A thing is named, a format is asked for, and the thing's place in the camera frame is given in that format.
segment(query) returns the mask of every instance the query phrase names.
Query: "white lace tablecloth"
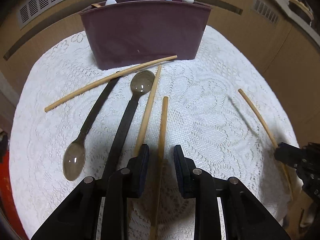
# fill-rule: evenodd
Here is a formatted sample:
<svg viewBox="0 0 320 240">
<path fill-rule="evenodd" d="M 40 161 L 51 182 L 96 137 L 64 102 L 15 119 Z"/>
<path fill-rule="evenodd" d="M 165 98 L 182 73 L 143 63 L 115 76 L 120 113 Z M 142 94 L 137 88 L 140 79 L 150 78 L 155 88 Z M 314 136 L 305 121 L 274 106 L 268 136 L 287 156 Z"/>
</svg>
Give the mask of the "white lace tablecloth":
<svg viewBox="0 0 320 240">
<path fill-rule="evenodd" d="M 149 68 L 154 73 L 156 66 Z M 49 49 L 34 64 L 15 112 L 10 143 L 10 180 L 14 202 L 31 238 L 61 201 L 86 176 L 100 178 L 123 112 L 131 98 L 134 73 L 121 78 L 85 141 L 86 162 L 73 182 L 62 172 L 63 154 L 77 137 L 105 85 L 56 109 L 44 108 L 62 96 L 114 73 L 97 68 L 85 32 Z M 145 143 L 156 153 L 163 96 L 169 97 L 164 177 L 159 210 L 159 239 L 193 239 L 195 202 L 181 198 L 174 173 L 173 147 L 198 168 L 221 179 L 238 177 L 275 218 L 286 212 L 286 182 L 273 159 L 262 125 L 237 92 L 242 88 L 278 142 L 298 146 L 289 119 L 254 66 L 225 37 L 206 27 L 194 60 L 163 64 Z M 132 156 L 148 99 L 144 95 L 126 138 L 119 167 Z M 150 180 L 134 204 L 130 239 L 148 239 Z"/>
</svg>

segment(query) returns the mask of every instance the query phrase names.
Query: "black spoon handle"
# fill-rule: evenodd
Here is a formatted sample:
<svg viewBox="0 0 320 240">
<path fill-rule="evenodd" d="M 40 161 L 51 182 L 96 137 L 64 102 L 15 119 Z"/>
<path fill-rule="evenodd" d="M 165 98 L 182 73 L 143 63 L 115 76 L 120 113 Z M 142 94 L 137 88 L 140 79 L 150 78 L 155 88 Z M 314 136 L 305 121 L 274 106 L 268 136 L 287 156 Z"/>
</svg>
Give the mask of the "black spoon handle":
<svg viewBox="0 0 320 240">
<path fill-rule="evenodd" d="M 86 137 L 94 120 L 96 120 L 97 115 L 99 114 L 104 102 L 108 99 L 108 96 L 110 95 L 111 91 L 113 90 L 119 79 L 120 77 L 111 79 L 109 83 L 106 85 L 106 87 L 98 97 L 97 101 L 94 103 L 90 113 L 87 116 L 87 119 L 85 119 L 78 138 L 84 139 Z"/>
<path fill-rule="evenodd" d="M 127 108 L 124 111 L 121 122 L 119 124 L 116 136 L 113 140 L 106 166 L 103 171 L 102 178 L 108 180 L 109 177 L 116 171 L 122 147 L 125 138 L 127 137 L 134 113 L 138 107 L 140 96 L 132 95 Z"/>
</svg>

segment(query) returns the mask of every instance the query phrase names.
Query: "tablecloth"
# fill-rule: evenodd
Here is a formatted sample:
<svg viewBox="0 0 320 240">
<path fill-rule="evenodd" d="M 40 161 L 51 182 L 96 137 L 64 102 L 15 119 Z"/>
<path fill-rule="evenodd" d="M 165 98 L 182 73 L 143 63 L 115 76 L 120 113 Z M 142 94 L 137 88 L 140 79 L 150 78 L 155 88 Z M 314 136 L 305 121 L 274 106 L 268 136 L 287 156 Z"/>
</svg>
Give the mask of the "tablecloth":
<svg viewBox="0 0 320 240">
<path fill-rule="evenodd" d="M 154 73 L 157 66 L 149 68 Z M 113 138 L 131 98 L 134 73 L 122 77 L 105 102 L 85 141 L 86 162 L 71 182 L 62 171 L 63 154 L 77 137 L 105 85 L 54 110 L 44 108 L 84 85 L 124 68 L 101 71 L 85 32 L 72 35 L 44 53 L 24 85 L 14 116 L 10 143 L 10 180 L 14 202 L 28 235 L 86 176 L 102 176 Z M 289 119 L 254 66 L 224 36 L 207 26 L 194 60 L 163 64 L 145 143 L 155 154 L 163 96 L 169 97 L 165 165 L 159 210 L 160 239 L 193 239 L 195 201 L 177 187 L 172 150 L 180 144 L 198 168 L 221 179 L 238 177 L 275 218 L 283 217 L 287 185 L 273 158 L 262 125 L 237 92 L 242 88 L 264 117 L 278 142 L 298 146 Z M 148 99 L 144 95 L 126 138 L 119 168 L 132 157 Z M 129 239 L 148 239 L 151 198 L 148 172 L 145 192 L 134 203 Z"/>
</svg>

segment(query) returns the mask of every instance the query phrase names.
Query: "plastic container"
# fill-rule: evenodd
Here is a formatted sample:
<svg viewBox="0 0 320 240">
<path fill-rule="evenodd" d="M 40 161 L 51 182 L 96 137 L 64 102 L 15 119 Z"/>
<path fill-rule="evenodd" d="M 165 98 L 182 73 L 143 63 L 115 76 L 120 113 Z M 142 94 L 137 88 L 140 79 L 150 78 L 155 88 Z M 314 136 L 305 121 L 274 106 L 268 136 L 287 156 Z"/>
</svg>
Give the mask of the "plastic container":
<svg viewBox="0 0 320 240">
<path fill-rule="evenodd" d="M 181 0 L 116 0 L 116 4 L 80 12 L 100 69 L 177 55 L 194 59 L 211 8 Z"/>
</svg>

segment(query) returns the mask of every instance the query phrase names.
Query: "wooden chopstick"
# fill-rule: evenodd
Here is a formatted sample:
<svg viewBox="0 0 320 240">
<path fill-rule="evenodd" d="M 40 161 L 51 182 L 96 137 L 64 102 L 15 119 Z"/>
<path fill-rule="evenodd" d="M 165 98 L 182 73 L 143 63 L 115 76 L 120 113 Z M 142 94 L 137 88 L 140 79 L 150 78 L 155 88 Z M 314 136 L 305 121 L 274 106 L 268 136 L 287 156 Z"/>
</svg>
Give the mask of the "wooden chopstick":
<svg viewBox="0 0 320 240">
<path fill-rule="evenodd" d="M 273 133 L 271 132 L 271 130 L 267 126 L 266 122 L 263 120 L 263 118 L 262 118 L 261 114 L 258 112 L 257 108 L 253 105 L 251 100 L 247 97 L 247 95 L 243 92 L 242 89 L 238 89 L 238 92 L 244 98 L 244 100 L 248 103 L 248 105 L 250 106 L 252 111 L 255 113 L 255 115 L 257 116 L 257 118 L 261 122 L 263 128 L 266 130 L 266 132 L 267 132 L 267 134 L 268 134 L 268 136 L 269 136 L 269 138 L 271 140 L 271 143 L 272 143 L 273 147 L 275 149 L 278 148 L 278 144 L 277 144 L 277 141 L 276 141 L 275 137 L 273 136 Z M 288 169 L 283 163 L 281 163 L 281 166 L 282 166 L 282 169 L 284 171 L 285 177 L 286 177 L 287 182 L 288 182 L 291 199 L 293 199 L 293 189 L 292 189 L 292 183 L 291 183 L 291 179 L 290 179 L 290 176 L 289 176 Z"/>
<path fill-rule="evenodd" d="M 97 8 L 102 7 L 101 5 L 99 5 L 97 3 L 93 3 L 92 6 L 97 7 Z"/>
<path fill-rule="evenodd" d="M 127 68 L 127 69 L 124 69 L 124 70 L 121 70 L 119 72 L 116 72 L 112 75 L 109 75 L 107 77 L 104 77 L 104 78 L 101 78 L 89 85 L 86 85 L 76 91 L 73 91 L 72 93 L 66 95 L 65 97 L 59 99 L 58 101 L 54 102 L 53 104 L 47 106 L 44 111 L 45 112 L 48 112 L 52 109 L 54 109 L 55 107 L 67 102 L 68 100 L 78 96 L 78 95 L 81 95 L 82 93 L 92 89 L 92 88 L 95 88 L 95 87 L 98 87 L 104 83 L 107 83 L 108 81 L 110 81 L 111 79 L 113 78 L 117 78 L 117 77 L 120 77 L 120 76 L 124 76 L 124 75 L 128 75 L 138 69 L 141 69 L 141 68 L 145 68 L 145 67 L 148 67 L 148 66 L 151 66 L 151 65 L 154 65 L 154 64 L 158 64 L 158 63 L 161 63 L 161 62 L 164 62 L 164 61 L 167 61 L 167 60 L 171 60 L 171 59 L 175 59 L 177 58 L 177 56 L 170 56 L 170 57 L 165 57 L 165 58 L 160 58 L 160 59 L 156 59 L 156 60 L 152 60 L 152 61 L 149 61 L 149 62 L 146 62 L 146 63 L 143 63 L 143 64 L 139 64 L 137 66 L 134 66 L 134 67 L 130 67 L 130 68 Z"/>
<path fill-rule="evenodd" d="M 162 66 L 159 65 L 156 76 L 155 76 L 155 80 L 153 81 L 152 88 L 151 88 L 151 91 L 150 91 L 150 94 L 148 97 L 146 109 L 144 110 L 139 134 L 137 137 L 136 146 L 135 146 L 134 152 L 133 152 L 134 157 L 138 156 L 140 147 L 143 144 L 144 138 L 146 137 L 147 127 L 148 127 L 148 123 L 149 123 L 149 118 L 150 118 L 150 114 L 151 114 L 151 110 L 152 110 L 153 101 L 154 101 L 155 95 L 156 95 L 156 90 L 157 90 L 157 86 L 158 86 L 158 82 L 159 82 L 159 78 L 160 78 L 161 68 L 162 68 Z"/>
<path fill-rule="evenodd" d="M 168 115 L 168 97 L 163 98 L 162 102 L 162 112 L 161 112 L 161 122 L 160 122 L 160 134 L 158 143 L 158 155 L 157 155 L 157 174 L 154 183 L 154 199 L 151 217 L 151 227 L 149 240 L 155 240 L 157 236 L 157 219 L 158 219 L 158 209 L 159 209 L 159 198 L 160 198 L 160 187 L 161 187 L 161 177 L 162 177 L 162 164 L 164 155 L 164 145 L 165 145 L 165 133 L 167 130 L 167 115 Z"/>
</svg>

